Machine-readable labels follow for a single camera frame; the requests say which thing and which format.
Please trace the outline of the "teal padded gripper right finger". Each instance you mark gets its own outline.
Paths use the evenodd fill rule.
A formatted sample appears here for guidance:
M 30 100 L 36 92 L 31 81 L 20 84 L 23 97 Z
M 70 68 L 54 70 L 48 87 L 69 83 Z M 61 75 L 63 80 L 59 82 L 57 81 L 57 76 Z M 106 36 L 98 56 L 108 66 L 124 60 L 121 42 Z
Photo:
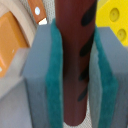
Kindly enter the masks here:
M 128 128 L 128 50 L 109 27 L 95 29 L 89 66 L 93 128 Z

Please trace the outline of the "teal padded gripper left finger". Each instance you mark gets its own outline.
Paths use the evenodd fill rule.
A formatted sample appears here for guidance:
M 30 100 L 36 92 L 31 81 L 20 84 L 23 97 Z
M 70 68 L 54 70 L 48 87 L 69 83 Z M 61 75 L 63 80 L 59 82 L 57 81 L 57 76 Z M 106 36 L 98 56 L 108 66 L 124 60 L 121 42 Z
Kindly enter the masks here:
M 55 21 L 38 27 L 22 75 L 33 128 L 63 128 L 63 49 Z

